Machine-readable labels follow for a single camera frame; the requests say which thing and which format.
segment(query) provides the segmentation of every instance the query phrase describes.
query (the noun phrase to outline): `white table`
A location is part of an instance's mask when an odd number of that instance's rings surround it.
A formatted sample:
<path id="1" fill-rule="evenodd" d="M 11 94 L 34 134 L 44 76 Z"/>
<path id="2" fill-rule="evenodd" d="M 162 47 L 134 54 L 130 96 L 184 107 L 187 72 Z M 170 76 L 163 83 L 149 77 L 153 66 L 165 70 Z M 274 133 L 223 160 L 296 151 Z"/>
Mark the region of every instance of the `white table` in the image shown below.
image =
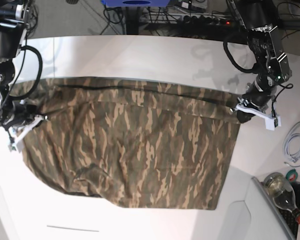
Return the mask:
<path id="1" fill-rule="evenodd" d="M 28 44 L 38 48 L 42 54 L 42 79 L 117 77 L 244 93 L 246 84 L 256 77 L 236 70 L 224 53 L 222 43 L 217 41 L 155 36 L 79 36 L 35 39 L 29 40 Z M 237 63 L 243 67 L 249 68 L 255 62 L 247 46 L 231 44 L 230 51 Z M 252 176 L 263 180 L 271 172 L 286 173 L 290 169 L 283 164 L 285 159 L 281 148 L 291 126 L 300 120 L 300 56 L 288 57 L 293 71 L 289 82 L 294 84 L 294 88 L 284 91 L 278 98 L 277 110 L 282 117 L 283 126 L 275 131 L 266 130 L 264 121 L 257 117 L 241 126 L 215 211 L 122 209 L 103 199 L 91 198 L 80 198 L 80 203 L 85 204 L 80 204 L 76 209 L 74 206 L 78 203 L 78 198 L 52 193 L 46 186 L 39 187 L 39 183 L 36 183 L 36 187 L 31 189 L 35 194 L 51 196 L 45 198 L 45 207 L 40 213 L 47 217 L 49 224 L 59 226 L 69 221 L 68 224 L 78 227 L 82 225 L 83 218 L 93 219 L 93 226 L 97 225 L 102 232 L 106 232 L 101 239 L 120 236 L 140 239 L 141 234 L 143 239 L 217 239 L 229 204 L 245 198 Z M 22 54 L 14 61 L 16 68 L 19 68 L 21 61 Z M 36 57 L 27 53 L 20 80 L 33 80 L 37 69 Z M 22 164 L 14 163 L 13 166 L 25 168 Z M 7 163 L 0 165 L 0 168 L 8 171 L 10 175 L 16 175 L 13 169 L 7 170 Z M 27 172 L 25 175 L 19 182 L 16 180 L 7 183 L 4 178 L 0 179 L 14 221 L 20 220 L 21 214 L 34 217 L 32 212 L 25 213 L 24 209 L 23 212 L 19 209 L 21 205 L 27 205 L 14 198 L 15 192 L 11 190 L 13 186 L 20 186 L 21 182 L 28 184 L 29 179 L 37 181 L 31 173 Z M 35 194 L 29 194 L 27 186 L 19 187 L 19 193 L 23 193 L 27 199 L 42 201 Z M 64 217 L 70 205 L 74 211 L 72 216 L 78 216 L 80 221 Z M 88 211 L 90 217 L 83 215 L 82 210 Z M 22 223 L 18 227 L 25 239 L 26 227 Z M 33 224 L 32 227 L 38 231 L 38 226 Z"/>

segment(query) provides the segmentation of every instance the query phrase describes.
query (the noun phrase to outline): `blue box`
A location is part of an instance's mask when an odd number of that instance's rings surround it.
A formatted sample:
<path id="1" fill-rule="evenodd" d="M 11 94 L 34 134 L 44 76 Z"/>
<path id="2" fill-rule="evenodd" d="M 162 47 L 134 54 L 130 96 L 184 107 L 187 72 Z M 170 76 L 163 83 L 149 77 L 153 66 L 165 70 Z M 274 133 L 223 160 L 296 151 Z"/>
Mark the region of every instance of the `blue box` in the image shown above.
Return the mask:
<path id="1" fill-rule="evenodd" d="M 166 7 L 170 0 L 103 0 L 108 7 Z"/>

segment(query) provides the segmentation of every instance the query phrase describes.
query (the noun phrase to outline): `camouflage fabric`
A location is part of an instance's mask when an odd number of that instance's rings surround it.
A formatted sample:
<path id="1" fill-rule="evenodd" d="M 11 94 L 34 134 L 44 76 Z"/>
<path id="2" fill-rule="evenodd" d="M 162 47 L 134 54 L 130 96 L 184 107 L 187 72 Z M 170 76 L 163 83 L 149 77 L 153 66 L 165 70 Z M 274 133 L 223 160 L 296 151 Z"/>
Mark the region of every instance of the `camouflage fabric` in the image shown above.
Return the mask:
<path id="1" fill-rule="evenodd" d="M 126 208 L 214 210 L 240 128 L 229 111 L 236 97 L 146 81 L 42 80 L 29 102 L 49 121 L 24 139 L 24 162 L 65 194 Z"/>

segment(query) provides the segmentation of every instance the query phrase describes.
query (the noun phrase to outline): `white cable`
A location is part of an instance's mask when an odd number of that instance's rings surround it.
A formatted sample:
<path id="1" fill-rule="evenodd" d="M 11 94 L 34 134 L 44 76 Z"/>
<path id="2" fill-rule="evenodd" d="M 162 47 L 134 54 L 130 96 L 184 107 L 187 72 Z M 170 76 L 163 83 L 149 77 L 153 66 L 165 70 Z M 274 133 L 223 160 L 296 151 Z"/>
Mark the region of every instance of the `white cable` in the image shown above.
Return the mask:
<path id="1" fill-rule="evenodd" d="M 290 144 L 293 140 L 300 139 L 300 133 L 295 133 L 296 130 L 300 127 L 300 121 L 297 122 L 291 130 L 286 135 L 283 145 L 282 145 L 282 153 L 284 157 L 289 160 L 290 162 L 296 163 L 300 159 L 300 148 L 295 153 L 290 152 Z M 284 162 L 286 165 L 292 167 L 292 168 L 298 168 L 300 165 L 293 166 L 288 162 Z"/>

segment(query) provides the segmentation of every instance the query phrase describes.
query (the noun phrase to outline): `glass bottle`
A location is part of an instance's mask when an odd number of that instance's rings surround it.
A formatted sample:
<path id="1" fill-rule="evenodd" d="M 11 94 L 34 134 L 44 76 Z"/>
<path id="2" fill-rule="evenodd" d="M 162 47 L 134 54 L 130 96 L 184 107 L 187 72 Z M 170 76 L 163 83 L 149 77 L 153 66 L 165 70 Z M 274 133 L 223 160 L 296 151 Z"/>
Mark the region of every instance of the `glass bottle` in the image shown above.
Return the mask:
<path id="1" fill-rule="evenodd" d="M 293 214 L 300 224 L 300 210 L 296 206 L 296 194 L 290 182 L 279 172 L 271 173 L 264 179 L 263 185 L 274 204 L 282 210 Z"/>

